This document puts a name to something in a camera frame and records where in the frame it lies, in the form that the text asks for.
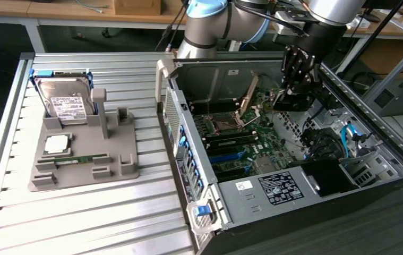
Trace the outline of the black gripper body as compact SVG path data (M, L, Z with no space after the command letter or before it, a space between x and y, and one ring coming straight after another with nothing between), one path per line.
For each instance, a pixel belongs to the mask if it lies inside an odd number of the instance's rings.
M344 26L330 25L323 22L306 23L303 31L308 34L296 37L295 48L303 50L308 55L326 57L344 34Z

